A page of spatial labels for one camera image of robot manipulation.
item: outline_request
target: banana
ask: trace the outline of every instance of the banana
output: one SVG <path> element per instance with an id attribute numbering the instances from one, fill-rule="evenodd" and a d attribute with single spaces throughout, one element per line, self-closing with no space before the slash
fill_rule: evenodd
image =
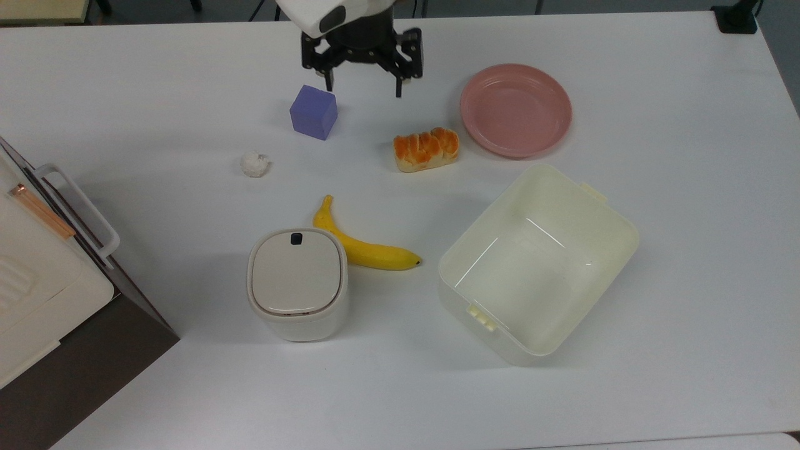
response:
<path id="1" fill-rule="evenodd" d="M 342 233 L 330 212 L 333 201 L 333 196 L 325 196 L 319 211 L 314 215 L 314 226 L 329 231 L 342 242 L 349 262 L 385 271 L 404 271 L 422 262 L 422 258 L 405 248 L 366 243 Z"/>

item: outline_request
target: gray floor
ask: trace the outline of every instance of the gray floor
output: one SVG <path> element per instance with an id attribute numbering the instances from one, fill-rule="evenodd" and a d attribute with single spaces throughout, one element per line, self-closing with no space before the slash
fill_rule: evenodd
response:
<path id="1" fill-rule="evenodd" d="M 114 12 L 103 16 L 91 0 L 88 19 L 94 24 L 181 22 L 244 22 L 258 0 L 202 0 L 203 11 L 192 11 L 189 0 L 109 0 Z M 732 5 L 735 0 L 543 0 L 542 14 L 617 13 L 708 10 Z M 395 7 L 398 18 L 411 17 L 414 0 Z M 463 17 L 533 14 L 536 0 L 430 0 L 428 17 Z M 419 0 L 417 16 L 422 10 Z M 273 20 L 274 0 L 265 0 L 255 21 Z M 765 0 L 758 23 L 772 50 L 786 88 L 800 111 L 800 0 Z"/>

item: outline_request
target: black button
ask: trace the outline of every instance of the black button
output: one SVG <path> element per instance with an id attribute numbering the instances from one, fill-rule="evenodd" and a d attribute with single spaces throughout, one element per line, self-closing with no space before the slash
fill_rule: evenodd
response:
<path id="1" fill-rule="evenodd" d="M 345 22 L 345 16 L 347 16 L 345 7 L 342 5 L 336 6 L 327 16 L 319 21 L 319 32 L 325 34 L 337 26 L 342 25 Z"/>

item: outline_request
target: white plastic box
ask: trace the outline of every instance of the white plastic box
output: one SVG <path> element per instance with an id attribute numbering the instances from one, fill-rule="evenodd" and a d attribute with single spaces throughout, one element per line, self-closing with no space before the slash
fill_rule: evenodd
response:
<path id="1" fill-rule="evenodd" d="M 280 230 L 253 246 L 247 267 L 253 311 L 285 340 L 321 340 L 345 322 L 347 255 L 328 231 Z"/>
<path id="2" fill-rule="evenodd" d="M 504 360 L 529 366 L 578 326 L 638 242 L 604 197 L 537 164 L 442 257 L 439 297 Z"/>

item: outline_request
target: foam block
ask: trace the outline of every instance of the foam block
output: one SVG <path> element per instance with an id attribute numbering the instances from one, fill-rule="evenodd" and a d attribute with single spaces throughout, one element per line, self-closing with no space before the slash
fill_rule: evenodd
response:
<path id="1" fill-rule="evenodd" d="M 336 96 L 304 85 L 289 112 L 295 131 L 324 141 L 338 117 Z"/>

